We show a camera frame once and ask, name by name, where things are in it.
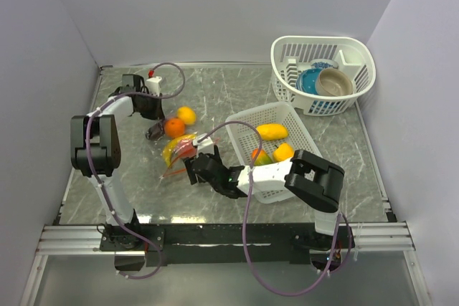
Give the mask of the purple fake eggplant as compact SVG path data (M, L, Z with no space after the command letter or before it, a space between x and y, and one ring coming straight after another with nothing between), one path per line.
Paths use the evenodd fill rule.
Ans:
M164 122L158 121L155 125L151 126L145 134L147 140L158 140L164 136Z

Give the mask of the yellow fake bell pepper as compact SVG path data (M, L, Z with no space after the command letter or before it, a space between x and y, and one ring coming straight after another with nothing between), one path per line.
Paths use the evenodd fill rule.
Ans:
M289 160L293 157L295 151L288 143L280 144L273 152L273 160L278 163Z

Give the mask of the clear zip top bag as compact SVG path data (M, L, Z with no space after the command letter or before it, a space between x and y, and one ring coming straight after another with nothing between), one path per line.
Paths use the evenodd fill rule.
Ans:
M175 168L174 165L196 155L197 149L193 146L193 140L197 138L197 133L187 132L187 128L196 123L197 114L194 110L182 106L171 117L160 120L147 130L148 140L159 140L162 137L169 139L161 154L166 164L162 178L186 172L185 168Z

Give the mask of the yellow fake lemon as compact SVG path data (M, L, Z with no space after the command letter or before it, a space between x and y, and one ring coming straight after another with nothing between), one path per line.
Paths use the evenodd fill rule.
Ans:
M190 107L180 107L177 112L176 116L178 119L182 120L185 125L194 125L197 121L196 113Z

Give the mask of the fake orange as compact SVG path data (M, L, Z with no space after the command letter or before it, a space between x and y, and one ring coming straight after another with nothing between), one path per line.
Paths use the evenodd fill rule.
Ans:
M186 124L180 118L170 118L164 123L164 133L169 138L178 138L186 132Z

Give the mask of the yellow fake banana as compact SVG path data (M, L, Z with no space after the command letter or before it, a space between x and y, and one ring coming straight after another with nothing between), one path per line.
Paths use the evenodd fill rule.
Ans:
M171 141L169 141L166 146L164 147L163 151L162 151L162 158L166 164L166 167L167 168L171 168L175 162L179 159L183 159L183 158L179 158L176 154L176 150L178 148L178 146L181 144L181 143L188 143L188 142L192 142L193 139L196 138L196 134L186 134L186 135L182 135L178 138L175 138Z

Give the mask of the red green fake mango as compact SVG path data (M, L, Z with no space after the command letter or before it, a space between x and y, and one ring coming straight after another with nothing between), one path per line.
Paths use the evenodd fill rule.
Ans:
M255 166L265 166L273 163L272 158L263 150L258 148L252 151L251 159Z

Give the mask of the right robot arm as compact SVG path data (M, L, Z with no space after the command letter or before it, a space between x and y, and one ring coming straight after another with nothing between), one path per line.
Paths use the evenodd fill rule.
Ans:
M292 158L264 166L226 167L219 153L200 153L184 160L191 184L208 183L229 199L264 192L291 193L313 209L314 239L330 247L339 238L336 222L344 184L342 167L306 150L296 150Z

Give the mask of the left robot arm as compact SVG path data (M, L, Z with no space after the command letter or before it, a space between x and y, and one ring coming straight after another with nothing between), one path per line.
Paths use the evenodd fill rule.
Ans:
M124 74L121 86L110 94L106 104L87 115L76 115L70 122L72 166L98 192L105 210L103 238L117 248L132 250L140 245L149 246L118 173L121 148L117 124L138 113L156 122L147 130L146 138L160 138L166 119L160 83L160 77L145 80L140 75Z

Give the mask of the yellow fake mango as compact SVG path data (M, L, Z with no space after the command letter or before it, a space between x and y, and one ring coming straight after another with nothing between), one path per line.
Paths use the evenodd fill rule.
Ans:
M257 132L263 140L282 140L289 136L286 127L279 123L267 123L256 127Z

